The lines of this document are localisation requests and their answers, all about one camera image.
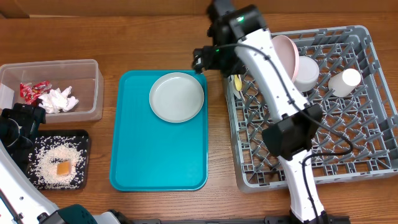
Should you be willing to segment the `yellow plastic spoon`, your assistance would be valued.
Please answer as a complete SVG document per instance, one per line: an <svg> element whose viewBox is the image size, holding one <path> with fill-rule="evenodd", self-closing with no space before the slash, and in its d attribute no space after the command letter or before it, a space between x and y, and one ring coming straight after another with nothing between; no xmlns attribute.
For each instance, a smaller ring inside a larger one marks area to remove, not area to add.
<svg viewBox="0 0 398 224"><path fill-rule="evenodd" d="M234 75L234 85L235 85L235 89L237 91L241 91L242 90L243 84L242 84L242 81L241 81L239 75Z"/></svg>

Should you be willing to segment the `large red snack wrapper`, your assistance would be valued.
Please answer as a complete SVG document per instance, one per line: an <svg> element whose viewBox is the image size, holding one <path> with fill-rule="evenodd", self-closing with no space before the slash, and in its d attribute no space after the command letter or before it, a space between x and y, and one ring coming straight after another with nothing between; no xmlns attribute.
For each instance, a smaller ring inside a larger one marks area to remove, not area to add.
<svg viewBox="0 0 398 224"><path fill-rule="evenodd" d="M44 93L48 93L52 88L52 84L49 81L40 82L32 85L31 83L20 83L20 96L24 99L28 105L34 104L37 99Z"/></svg>

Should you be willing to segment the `white napkin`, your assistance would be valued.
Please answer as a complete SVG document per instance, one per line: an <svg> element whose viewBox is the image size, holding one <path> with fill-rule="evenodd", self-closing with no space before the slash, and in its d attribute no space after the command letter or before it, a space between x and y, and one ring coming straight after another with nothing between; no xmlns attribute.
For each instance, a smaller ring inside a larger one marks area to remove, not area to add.
<svg viewBox="0 0 398 224"><path fill-rule="evenodd" d="M39 106L43 108L47 114L68 112L79 103L77 98L70 96L71 92L72 86L69 86L63 91L60 91L59 88L56 90L51 89L48 93L39 96Z"/></svg>

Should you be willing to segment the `orange food cube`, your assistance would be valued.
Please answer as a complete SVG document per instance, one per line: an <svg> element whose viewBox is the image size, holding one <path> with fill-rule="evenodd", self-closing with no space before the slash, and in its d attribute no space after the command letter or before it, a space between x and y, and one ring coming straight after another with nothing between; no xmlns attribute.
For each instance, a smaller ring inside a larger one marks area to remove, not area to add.
<svg viewBox="0 0 398 224"><path fill-rule="evenodd" d="M63 161L57 165L57 175L69 175L72 172L72 163L70 161Z"/></svg>

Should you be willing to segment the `pink plate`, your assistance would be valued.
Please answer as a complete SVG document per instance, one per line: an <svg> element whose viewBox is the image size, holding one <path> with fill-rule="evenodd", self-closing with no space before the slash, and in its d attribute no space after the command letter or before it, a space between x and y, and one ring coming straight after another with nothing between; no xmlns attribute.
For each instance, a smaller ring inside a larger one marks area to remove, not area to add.
<svg viewBox="0 0 398 224"><path fill-rule="evenodd" d="M299 69L299 52L296 44L285 35L277 35L271 41L287 75L294 82Z"/></svg>

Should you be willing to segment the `grey bowl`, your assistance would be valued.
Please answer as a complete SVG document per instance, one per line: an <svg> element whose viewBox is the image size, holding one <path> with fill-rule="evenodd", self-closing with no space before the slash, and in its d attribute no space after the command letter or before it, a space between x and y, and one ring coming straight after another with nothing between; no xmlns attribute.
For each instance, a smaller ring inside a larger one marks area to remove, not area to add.
<svg viewBox="0 0 398 224"><path fill-rule="evenodd" d="M319 66L314 59L300 56L294 85L301 92L310 91L317 84L319 73Z"/></svg>

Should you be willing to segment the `white paper cup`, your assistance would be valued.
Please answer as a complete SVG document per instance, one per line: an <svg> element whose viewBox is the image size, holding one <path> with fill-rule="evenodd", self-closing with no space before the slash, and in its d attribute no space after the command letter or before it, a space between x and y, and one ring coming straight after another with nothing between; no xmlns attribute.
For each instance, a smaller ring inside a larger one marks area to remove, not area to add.
<svg viewBox="0 0 398 224"><path fill-rule="evenodd" d="M361 74L348 68L330 78L328 88L334 90L333 94L337 97L348 96L361 82Z"/></svg>

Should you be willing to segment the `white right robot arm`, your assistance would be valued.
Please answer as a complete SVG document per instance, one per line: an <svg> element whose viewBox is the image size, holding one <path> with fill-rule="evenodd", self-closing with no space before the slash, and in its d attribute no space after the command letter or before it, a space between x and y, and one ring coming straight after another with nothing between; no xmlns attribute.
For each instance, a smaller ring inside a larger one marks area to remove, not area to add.
<svg viewBox="0 0 398 224"><path fill-rule="evenodd" d="M251 4L235 9L230 1L212 1L206 13L211 21L207 31L211 46L193 51L196 73L219 70L232 75L244 65L257 83L273 124L262 131L268 151L282 165L290 193L290 214L271 217L271 223L349 223L349 217L327 214L315 185L312 169L312 139L323 128L353 143L343 134L321 123L320 105L312 105L294 86L272 43L271 32L258 8Z"/></svg>

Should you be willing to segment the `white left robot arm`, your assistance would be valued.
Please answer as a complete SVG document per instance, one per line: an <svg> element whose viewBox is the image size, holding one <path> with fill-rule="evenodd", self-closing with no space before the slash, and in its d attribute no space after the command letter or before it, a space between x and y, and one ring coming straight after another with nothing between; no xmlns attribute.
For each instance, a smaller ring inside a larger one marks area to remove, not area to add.
<svg viewBox="0 0 398 224"><path fill-rule="evenodd" d="M1 112L1 223L117 224L112 211L92 215L79 204L58 208L44 197L17 165L32 149L45 110L16 103Z"/></svg>

